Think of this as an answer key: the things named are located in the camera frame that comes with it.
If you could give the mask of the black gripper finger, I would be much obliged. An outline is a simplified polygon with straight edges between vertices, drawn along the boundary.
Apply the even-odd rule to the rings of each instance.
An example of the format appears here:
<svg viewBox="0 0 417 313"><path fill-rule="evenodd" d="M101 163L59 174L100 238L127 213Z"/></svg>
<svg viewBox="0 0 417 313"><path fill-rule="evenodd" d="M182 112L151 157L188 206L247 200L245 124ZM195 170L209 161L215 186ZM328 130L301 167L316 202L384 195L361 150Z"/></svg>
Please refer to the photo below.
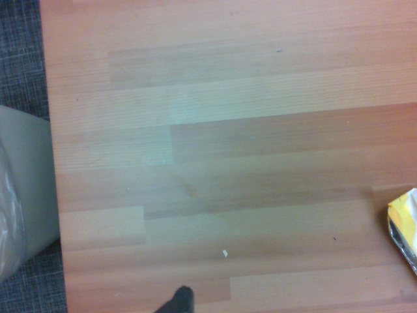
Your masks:
<svg viewBox="0 0 417 313"><path fill-rule="evenodd" d="M174 296L164 303L155 313L194 313L194 291L181 286Z"/></svg>

